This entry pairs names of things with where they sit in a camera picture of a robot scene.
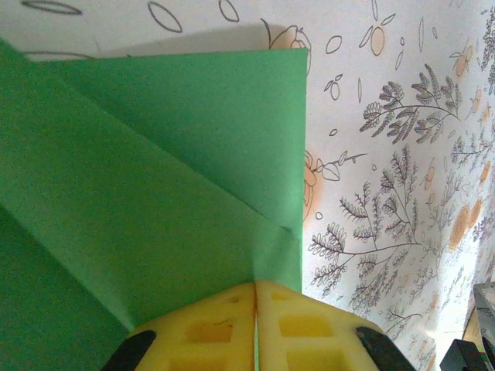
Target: green paper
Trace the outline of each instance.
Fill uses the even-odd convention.
[[[0,369],[100,369],[127,329],[2,208],[0,221]]]
[[[69,85],[297,237],[307,50],[50,62]]]

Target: line drawing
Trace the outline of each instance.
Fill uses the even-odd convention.
[[[419,21],[419,28],[418,28],[418,42],[419,42],[420,53],[423,53],[423,43],[425,42],[425,20],[423,18],[424,17],[422,17],[421,21]]]
[[[49,0],[22,0],[21,5],[48,13],[61,15],[83,15],[83,12],[78,8],[72,5],[63,4],[62,2],[54,2]]]
[[[478,122],[481,125],[485,125],[485,123],[488,121],[488,118],[492,116],[491,115],[491,109],[492,109],[492,106],[490,106],[490,102],[487,102],[485,109],[481,112],[481,116],[478,119]]]
[[[457,209],[457,205],[454,202],[454,196],[461,189],[462,178],[455,175],[451,170],[447,175],[447,180],[445,181],[445,186],[442,192],[442,198],[435,202],[435,194],[432,193],[427,202],[429,216],[431,224],[428,225],[428,230],[436,228],[435,237],[425,238],[422,235],[423,252],[420,262],[432,253],[435,257],[435,271],[436,273],[430,273],[426,271],[428,281],[433,278],[438,279],[440,260],[444,251],[449,247],[449,243],[445,243],[446,228],[452,224],[454,220],[454,214]],[[416,291],[422,291],[423,287],[421,285],[416,285]]]
[[[395,70],[397,71],[398,68],[401,66],[402,63],[402,56],[404,55],[404,50],[402,50],[399,55],[397,56],[397,60],[395,61]]]
[[[490,133],[487,135],[485,128],[480,133],[472,133],[465,141],[463,137],[457,138],[450,152],[450,158],[458,168],[471,163],[472,172],[478,165],[483,164],[495,147],[495,120],[492,120]]]
[[[375,22],[378,22],[378,4],[377,0],[371,0],[371,8],[373,11],[373,17]],[[361,40],[359,47],[363,48],[366,46],[368,41],[370,41],[371,52],[375,56],[379,56],[385,47],[385,32],[382,27],[386,26],[395,18],[395,14],[391,14],[386,17],[379,26],[370,26],[366,33],[364,34],[363,39]]]
[[[308,151],[305,151],[303,220],[306,220],[311,211],[314,200],[314,188],[319,178],[317,175],[321,175],[321,178],[324,180],[338,182],[340,181],[339,168],[344,166],[348,161],[356,164],[357,158],[365,155],[366,153],[361,153],[359,155],[349,156],[348,151],[344,151],[337,160],[323,163],[321,158],[314,161],[313,156]]]
[[[330,96],[333,100],[337,100],[340,97],[340,87],[338,81],[342,78],[343,73],[338,74],[333,78],[333,80],[326,83],[325,89],[323,91],[330,90]]]
[[[485,215],[480,222],[474,226],[473,242],[480,241],[480,244],[488,240],[495,232],[495,212]]]
[[[308,69],[306,75],[311,70],[311,42],[308,36],[296,25],[287,27],[280,32],[274,39],[271,37],[270,25],[263,18],[261,21],[265,24],[266,32],[268,34],[268,48],[269,49],[307,49],[308,50]]]
[[[342,36],[335,35],[330,37],[328,43],[326,44],[326,54],[335,53],[342,46]]]
[[[378,4],[377,0],[371,0],[371,9],[373,10],[374,21],[378,22]]]
[[[456,70],[456,75],[461,77],[464,71],[469,72],[469,62],[473,57],[473,47],[468,46],[469,39],[466,40],[466,45],[462,53],[455,52],[449,58],[455,58],[453,69]]]
[[[363,84],[361,83],[361,78],[357,78],[357,99],[361,103],[361,98],[363,97]]]
[[[490,9],[490,16],[486,20],[486,31],[483,35],[483,42],[485,48],[483,50],[483,61],[481,63],[481,70],[484,71],[491,63],[490,74],[488,76],[488,84],[490,85],[489,95],[495,93],[495,6]]]
[[[459,85],[454,84],[450,77],[446,77],[446,85],[440,86],[433,69],[425,64],[429,78],[421,72],[421,83],[413,83],[411,88],[416,90],[417,104],[404,104],[404,91],[399,83],[389,81],[382,87],[383,92],[379,99],[381,102],[373,102],[367,105],[363,112],[366,123],[360,128],[361,132],[375,128],[372,137],[376,137],[388,127],[388,137],[395,137],[392,144],[405,140],[412,128],[420,135],[416,141],[421,144],[430,140],[435,142],[443,132],[445,119],[454,117],[458,121],[459,108],[463,102]],[[442,97],[445,97],[445,108],[441,106]],[[420,118],[420,114],[428,113],[428,116]]]
[[[234,23],[239,22],[239,14],[230,0],[218,0],[218,9],[226,21]]]
[[[163,29],[174,33],[183,32],[179,20],[165,6],[158,2],[148,2],[148,10],[155,22]]]
[[[476,92],[474,94],[474,98],[469,99],[471,100],[471,108],[469,109],[469,112],[465,120],[467,120],[469,116],[471,116],[471,114],[475,114],[478,111],[478,109],[480,108],[480,101],[482,96],[483,96],[483,91],[481,90],[480,87],[476,85]]]
[[[82,59],[89,59],[89,60],[94,59],[93,56],[88,56],[86,54],[71,53],[71,52],[56,52],[51,50],[28,50],[22,53],[26,54],[27,56],[73,56]]]
[[[408,323],[414,318],[422,318],[419,313],[413,313],[412,315],[405,315],[405,307],[399,304],[394,304],[387,309],[385,315],[386,325],[390,327],[385,330],[385,334],[388,335],[393,341],[397,340],[398,336],[405,330]]]
[[[425,183],[425,191],[428,191],[430,189],[433,183],[433,178],[435,177],[435,166],[433,166],[434,163],[435,158],[432,158],[432,160],[430,161],[430,166],[428,167],[428,172],[426,173],[423,180],[421,180],[421,183],[419,183],[420,186]]]
[[[369,315],[391,292],[409,251],[422,248],[416,240],[418,201],[413,197],[417,172],[418,166],[406,145],[400,154],[393,154],[391,168],[382,172],[379,192],[371,196],[371,184],[366,181],[354,202],[340,198],[343,215],[356,224],[352,237],[366,246],[359,252],[348,251],[346,229],[335,222],[328,224],[326,232],[312,236],[308,250],[326,260],[315,269],[312,279],[312,285],[323,286],[323,298],[339,284],[351,261],[356,262],[360,272],[360,283],[350,299],[355,314]],[[392,241],[386,239],[383,243],[382,233]]]

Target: folded green paper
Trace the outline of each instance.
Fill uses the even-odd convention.
[[[88,64],[30,63],[5,44],[0,53],[0,203],[81,295],[133,328],[244,281],[300,289],[306,51]],[[214,78],[200,77],[205,65]],[[220,94],[228,84],[215,75],[229,68],[234,85],[260,83]],[[256,94],[271,110],[246,111],[261,104]],[[2,285],[14,292],[13,280]],[[18,310],[35,318],[21,297]]]

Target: orange flower illustration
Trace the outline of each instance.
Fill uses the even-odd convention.
[[[308,36],[302,30],[302,27],[298,27],[296,25],[289,26],[272,39],[270,25],[264,19],[261,19],[261,21],[265,24],[265,28],[268,33],[269,49],[308,50],[308,69],[306,73],[309,73],[309,70],[311,69],[311,42],[309,41]]]
[[[488,174],[490,173],[490,168],[491,168],[491,162],[488,161],[486,164],[485,164],[485,167],[483,168],[483,171],[481,172],[481,176],[480,176],[480,186],[483,185],[483,183],[486,181],[486,179],[488,178]]]
[[[432,301],[430,302],[430,311],[434,311],[436,309],[436,305],[439,303],[439,293],[436,292],[433,295]]]
[[[304,161],[304,206],[303,206],[303,219],[308,217],[309,211],[311,210],[312,200],[314,197],[314,186],[316,184],[316,175],[311,170],[312,166],[312,156],[309,152],[306,152]]]
[[[459,243],[464,237],[467,229],[467,223],[469,219],[469,206],[465,205],[457,215],[454,227],[450,233],[450,246],[449,251],[453,252],[459,246]]]
[[[469,219],[467,221],[467,226],[469,228],[473,228],[474,225],[476,224],[476,221],[478,220],[478,216],[480,216],[481,206],[483,206],[483,200],[478,199],[474,204],[473,209],[471,210],[471,213],[469,215]]]
[[[430,362],[428,362],[428,365],[426,366],[427,371],[433,369],[433,366],[435,365],[435,360],[436,360],[436,354],[434,354],[433,357],[430,359]]]

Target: orange fruit illustration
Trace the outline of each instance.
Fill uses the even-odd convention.
[[[480,108],[481,94],[481,89],[478,89],[476,91],[476,95],[474,96],[473,106],[471,107],[471,112],[473,112],[474,114],[478,111],[478,108]]]
[[[457,76],[462,76],[464,71],[466,70],[466,65],[467,65],[467,58],[464,55],[461,55],[457,59],[457,64],[456,64],[456,75]]]
[[[486,108],[481,112],[481,117],[480,121],[481,124],[485,125],[486,122],[488,121],[488,117],[490,116],[490,108],[491,106],[489,104],[486,104]]]
[[[433,369],[433,366],[435,365],[435,360],[436,360],[436,355],[433,355],[433,357],[430,359],[430,362],[428,362],[428,365],[426,366],[427,371],[431,371]]]
[[[456,221],[454,222],[454,227],[450,233],[450,245],[449,251],[453,252],[459,246],[459,242],[464,237],[464,233],[467,228],[467,221],[469,219],[469,206],[465,205],[457,214]]]
[[[426,174],[425,189],[429,189],[432,186],[434,176],[435,176],[435,168],[431,167],[428,169],[428,173]]]
[[[483,168],[483,171],[481,172],[481,176],[480,176],[480,186],[483,185],[483,183],[486,181],[486,179],[488,178],[488,174],[490,173],[490,168],[491,168],[491,162],[488,161],[486,164],[485,164],[485,167]]]
[[[375,56],[379,56],[385,46],[385,32],[380,27],[373,30],[371,34],[371,51]]]
[[[471,213],[469,215],[469,219],[467,221],[467,226],[469,228],[473,228],[474,225],[476,224],[476,221],[478,220],[478,216],[480,216],[481,206],[483,206],[483,200],[478,199],[474,204],[473,209],[471,210]]]

